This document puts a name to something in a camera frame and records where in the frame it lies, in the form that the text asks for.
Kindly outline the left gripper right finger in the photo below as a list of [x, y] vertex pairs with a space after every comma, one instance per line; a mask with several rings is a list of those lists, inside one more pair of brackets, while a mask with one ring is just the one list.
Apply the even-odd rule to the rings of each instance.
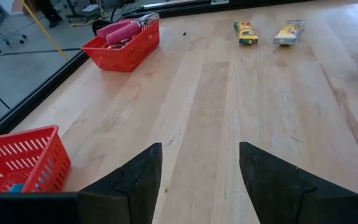
[[239, 143], [239, 165], [260, 224], [333, 224], [340, 209], [330, 203], [357, 195], [249, 142]]

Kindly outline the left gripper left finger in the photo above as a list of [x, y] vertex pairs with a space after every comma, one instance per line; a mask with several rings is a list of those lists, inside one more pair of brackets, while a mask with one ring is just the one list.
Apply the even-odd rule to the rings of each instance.
[[81, 190], [81, 222], [152, 224], [161, 176], [162, 144], [156, 142]]

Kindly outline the pink-handled pliers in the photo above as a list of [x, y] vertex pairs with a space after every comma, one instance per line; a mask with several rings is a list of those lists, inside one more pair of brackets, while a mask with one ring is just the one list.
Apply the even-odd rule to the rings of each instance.
[[138, 32], [142, 31], [144, 27], [149, 25], [151, 22], [160, 19], [159, 14], [157, 13], [150, 13], [146, 14], [140, 18], [132, 19], [129, 25], [124, 26], [110, 34], [107, 35], [106, 42], [108, 44], [117, 44], [122, 42], [123, 40], [130, 39], [132, 36], [137, 34]]
[[96, 30], [96, 36], [105, 39], [108, 34], [123, 28], [126, 25], [129, 25], [131, 22], [131, 20], [123, 20], [116, 23], [107, 24], [106, 26]]

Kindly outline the red plastic basket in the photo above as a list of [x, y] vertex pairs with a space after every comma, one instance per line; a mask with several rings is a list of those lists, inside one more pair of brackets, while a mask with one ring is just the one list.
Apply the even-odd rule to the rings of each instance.
[[95, 37], [82, 50], [100, 69], [131, 72], [159, 45], [159, 22], [146, 25], [121, 48], [109, 48], [104, 38]]
[[70, 166], [56, 125], [0, 135], [0, 193], [17, 184], [22, 192], [60, 192]]

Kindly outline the yellow candy packet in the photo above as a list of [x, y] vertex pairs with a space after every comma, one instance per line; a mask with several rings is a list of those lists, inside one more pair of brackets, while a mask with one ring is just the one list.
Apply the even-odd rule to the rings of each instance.
[[234, 31], [237, 34], [240, 44], [253, 45], [259, 41], [250, 22], [234, 22]]
[[273, 43], [278, 45], [295, 45], [304, 27], [303, 20], [289, 20], [273, 38]]

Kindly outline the yellow candy packet far right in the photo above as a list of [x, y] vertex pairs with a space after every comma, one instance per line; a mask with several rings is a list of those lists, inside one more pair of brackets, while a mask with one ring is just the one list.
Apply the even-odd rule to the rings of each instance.
[[250, 22], [234, 22], [234, 31], [237, 34], [240, 44], [253, 45], [259, 41]]

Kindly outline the person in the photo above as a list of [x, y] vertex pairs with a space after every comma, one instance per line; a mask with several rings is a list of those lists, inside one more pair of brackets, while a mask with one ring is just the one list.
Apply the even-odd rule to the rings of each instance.
[[36, 0], [36, 3], [42, 14], [49, 21], [49, 28], [56, 27], [63, 20], [50, 0]]

